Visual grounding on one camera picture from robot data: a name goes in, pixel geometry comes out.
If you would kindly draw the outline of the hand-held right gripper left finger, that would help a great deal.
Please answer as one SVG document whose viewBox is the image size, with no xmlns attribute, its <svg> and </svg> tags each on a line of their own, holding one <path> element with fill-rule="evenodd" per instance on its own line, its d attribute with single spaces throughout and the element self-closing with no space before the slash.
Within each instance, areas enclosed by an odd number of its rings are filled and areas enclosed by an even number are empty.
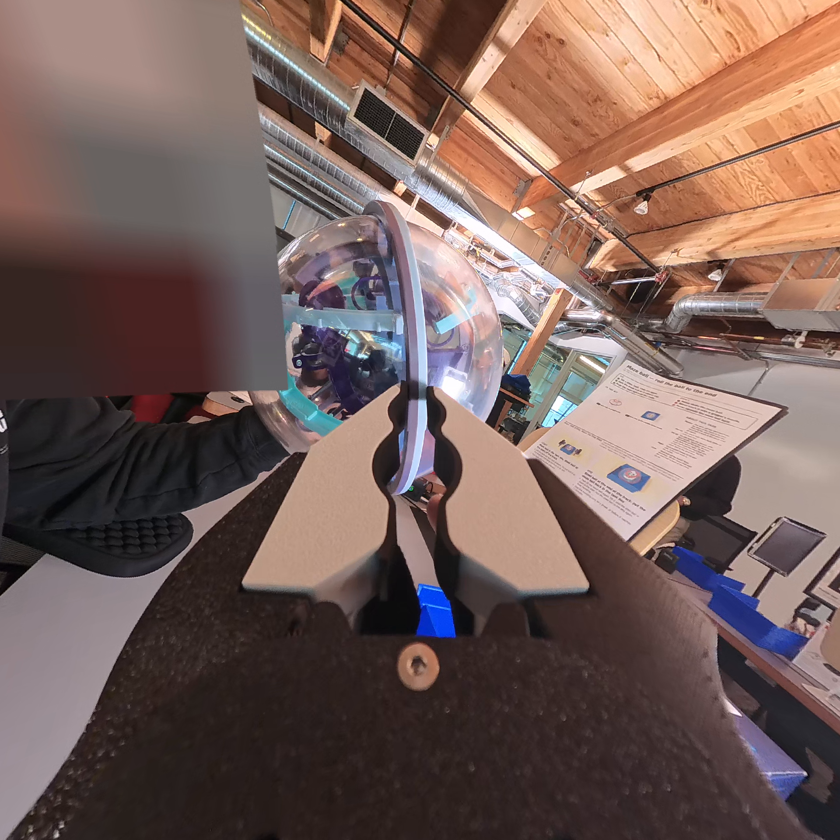
<svg viewBox="0 0 840 840">
<path fill-rule="evenodd" d="M 378 396 L 311 447 L 244 577 L 247 592 L 358 612 L 396 550 L 387 487 L 400 467 L 402 389 Z"/>
</svg>

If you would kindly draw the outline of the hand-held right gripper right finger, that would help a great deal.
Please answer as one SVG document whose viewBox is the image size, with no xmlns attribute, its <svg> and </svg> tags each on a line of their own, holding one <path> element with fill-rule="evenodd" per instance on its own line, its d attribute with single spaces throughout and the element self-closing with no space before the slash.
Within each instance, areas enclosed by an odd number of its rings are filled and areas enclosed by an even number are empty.
<svg viewBox="0 0 840 840">
<path fill-rule="evenodd" d="M 437 512 L 435 570 L 471 612 L 588 592 L 590 583 L 529 462 L 443 390 L 431 390 Z"/>
</svg>

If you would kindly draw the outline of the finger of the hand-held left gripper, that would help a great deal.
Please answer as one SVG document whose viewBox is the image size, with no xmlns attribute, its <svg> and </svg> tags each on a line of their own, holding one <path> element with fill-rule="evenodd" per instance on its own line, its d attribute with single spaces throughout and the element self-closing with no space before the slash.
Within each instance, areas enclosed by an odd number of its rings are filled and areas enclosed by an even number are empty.
<svg viewBox="0 0 840 840">
<path fill-rule="evenodd" d="M 291 411 L 279 392 L 250 392 L 249 399 L 260 422 L 290 455 L 308 452 L 322 438 Z"/>
</svg>

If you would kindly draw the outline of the clear maze ball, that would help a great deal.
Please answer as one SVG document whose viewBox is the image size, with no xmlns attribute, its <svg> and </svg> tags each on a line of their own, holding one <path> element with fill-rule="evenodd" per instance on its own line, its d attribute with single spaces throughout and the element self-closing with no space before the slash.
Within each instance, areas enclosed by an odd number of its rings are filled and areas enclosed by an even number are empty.
<svg viewBox="0 0 840 840">
<path fill-rule="evenodd" d="M 403 494 L 430 472 L 426 388 L 485 421 L 497 397 L 503 341 L 484 281 L 445 238 L 407 222 L 391 203 L 325 224 L 278 256 L 283 402 L 322 438 L 390 388 L 407 385 L 400 467 Z"/>
</svg>

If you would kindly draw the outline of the person's left forearm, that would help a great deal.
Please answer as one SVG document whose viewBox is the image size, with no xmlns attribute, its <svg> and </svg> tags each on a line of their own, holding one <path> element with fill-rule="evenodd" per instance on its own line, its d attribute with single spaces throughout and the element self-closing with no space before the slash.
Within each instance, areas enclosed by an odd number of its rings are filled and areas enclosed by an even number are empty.
<svg viewBox="0 0 840 840">
<path fill-rule="evenodd" d="M 168 563 L 193 536 L 186 511 L 288 457 L 252 406 L 146 423 L 106 397 L 2 400 L 1 421 L 3 536 L 112 577 Z"/>
</svg>

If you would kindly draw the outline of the blue plastic bin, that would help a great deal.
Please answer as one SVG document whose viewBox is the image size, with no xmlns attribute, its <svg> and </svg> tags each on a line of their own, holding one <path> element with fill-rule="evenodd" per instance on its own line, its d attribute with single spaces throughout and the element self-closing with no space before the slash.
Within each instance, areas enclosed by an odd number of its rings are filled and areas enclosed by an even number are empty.
<svg viewBox="0 0 840 840">
<path fill-rule="evenodd" d="M 420 584 L 417 595 L 421 612 L 416 635 L 419 637 L 455 637 L 453 610 L 443 590 Z M 807 778 L 807 772 L 772 741 L 728 697 L 724 697 L 738 735 L 750 753 L 754 765 L 775 793 L 786 801 Z"/>
</svg>

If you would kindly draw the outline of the instruction sheet clipboard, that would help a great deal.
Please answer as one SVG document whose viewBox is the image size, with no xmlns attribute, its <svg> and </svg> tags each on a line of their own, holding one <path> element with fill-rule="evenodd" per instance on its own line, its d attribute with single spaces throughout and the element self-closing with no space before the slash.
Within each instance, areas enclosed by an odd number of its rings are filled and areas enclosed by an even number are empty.
<svg viewBox="0 0 840 840">
<path fill-rule="evenodd" d="M 787 407 L 625 360 L 524 451 L 629 541 Z"/>
</svg>

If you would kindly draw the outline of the tablet on stand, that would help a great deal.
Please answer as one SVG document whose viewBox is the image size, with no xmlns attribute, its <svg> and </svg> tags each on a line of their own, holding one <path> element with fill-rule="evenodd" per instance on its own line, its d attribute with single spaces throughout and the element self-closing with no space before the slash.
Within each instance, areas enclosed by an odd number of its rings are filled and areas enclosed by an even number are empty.
<svg viewBox="0 0 840 840">
<path fill-rule="evenodd" d="M 788 517 L 778 517 L 750 543 L 747 555 L 767 568 L 754 596 L 774 575 L 789 576 L 826 538 L 820 530 Z"/>
</svg>

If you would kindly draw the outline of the ceiling air vent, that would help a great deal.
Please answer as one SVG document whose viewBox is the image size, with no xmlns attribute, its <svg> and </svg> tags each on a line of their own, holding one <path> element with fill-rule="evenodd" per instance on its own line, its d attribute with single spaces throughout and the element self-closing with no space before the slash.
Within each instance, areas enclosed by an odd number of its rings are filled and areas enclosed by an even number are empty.
<svg viewBox="0 0 840 840">
<path fill-rule="evenodd" d="M 411 165 L 420 161 L 427 145 L 428 131 L 365 80 L 355 90 L 348 121 Z"/>
</svg>

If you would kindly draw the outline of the silver ventilation duct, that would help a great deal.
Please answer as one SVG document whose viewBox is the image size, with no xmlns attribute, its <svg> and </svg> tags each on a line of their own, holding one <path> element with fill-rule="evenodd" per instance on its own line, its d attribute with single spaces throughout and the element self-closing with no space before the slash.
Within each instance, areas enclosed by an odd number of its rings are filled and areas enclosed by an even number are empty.
<svg viewBox="0 0 840 840">
<path fill-rule="evenodd" d="M 604 295 L 594 290 L 571 258 L 559 247 L 484 196 L 449 164 L 423 144 L 416 162 L 401 158 L 391 145 L 357 123 L 352 114 L 361 89 L 353 91 L 323 64 L 293 45 L 246 3 L 240 4 L 254 78 L 338 134 L 366 158 L 437 209 L 500 251 L 528 277 L 562 287 L 584 303 L 567 310 L 560 322 L 569 329 L 599 329 L 646 365 L 680 375 L 682 365 L 655 347 L 618 315 Z"/>
</svg>

